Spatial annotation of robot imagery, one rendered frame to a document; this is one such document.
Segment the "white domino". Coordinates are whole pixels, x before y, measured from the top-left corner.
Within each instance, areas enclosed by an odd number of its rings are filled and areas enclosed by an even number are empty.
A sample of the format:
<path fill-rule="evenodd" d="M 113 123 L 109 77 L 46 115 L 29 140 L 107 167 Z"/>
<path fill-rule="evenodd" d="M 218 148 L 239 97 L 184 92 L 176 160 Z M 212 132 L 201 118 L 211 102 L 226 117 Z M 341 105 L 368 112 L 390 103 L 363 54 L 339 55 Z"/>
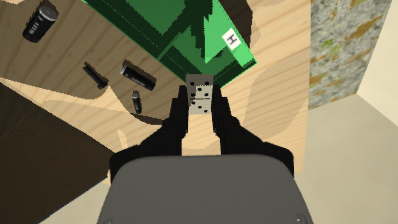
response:
<path fill-rule="evenodd" d="M 213 74 L 186 74 L 189 115 L 210 114 Z"/>

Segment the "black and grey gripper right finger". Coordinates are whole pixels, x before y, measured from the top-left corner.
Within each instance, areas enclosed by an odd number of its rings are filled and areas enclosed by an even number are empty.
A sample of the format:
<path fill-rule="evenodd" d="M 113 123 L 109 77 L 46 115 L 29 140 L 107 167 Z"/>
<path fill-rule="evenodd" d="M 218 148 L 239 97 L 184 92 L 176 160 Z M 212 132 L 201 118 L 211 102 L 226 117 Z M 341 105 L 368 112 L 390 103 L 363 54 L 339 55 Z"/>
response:
<path fill-rule="evenodd" d="M 294 177 L 294 156 L 284 147 L 263 142 L 259 137 L 240 125 L 232 116 L 228 98 L 222 97 L 220 85 L 212 88 L 211 115 L 213 133 L 220 138 L 221 155 L 261 154 L 283 162 Z"/>

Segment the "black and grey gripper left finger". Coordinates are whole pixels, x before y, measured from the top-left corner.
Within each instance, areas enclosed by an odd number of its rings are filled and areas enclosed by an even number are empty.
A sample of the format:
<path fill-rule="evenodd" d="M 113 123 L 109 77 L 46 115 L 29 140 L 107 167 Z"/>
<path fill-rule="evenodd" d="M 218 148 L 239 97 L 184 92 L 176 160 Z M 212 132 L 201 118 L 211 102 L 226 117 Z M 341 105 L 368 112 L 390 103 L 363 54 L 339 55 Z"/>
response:
<path fill-rule="evenodd" d="M 178 98 L 172 99 L 169 118 L 162 122 L 162 127 L 139 145 L 136 144 L 111 156 L 110 183 L 120 167 L 132 160 L 148 156 L 182 156 L 182 139 L 188 133 L 188 119 L 187 87 L 180 85 Z"/>

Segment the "green rack of bins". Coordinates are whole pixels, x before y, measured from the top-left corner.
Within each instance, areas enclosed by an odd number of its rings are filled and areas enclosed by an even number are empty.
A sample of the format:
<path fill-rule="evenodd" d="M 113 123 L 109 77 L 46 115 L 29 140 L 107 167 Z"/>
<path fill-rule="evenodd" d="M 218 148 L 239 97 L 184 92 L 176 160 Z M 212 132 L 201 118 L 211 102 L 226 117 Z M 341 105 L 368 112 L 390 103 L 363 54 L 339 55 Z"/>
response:
<path fill-rule="evenodd" d="M 222 88 L 258 63 L 218 0 L 82 1 L 185 84 L 213 74 Z"/>

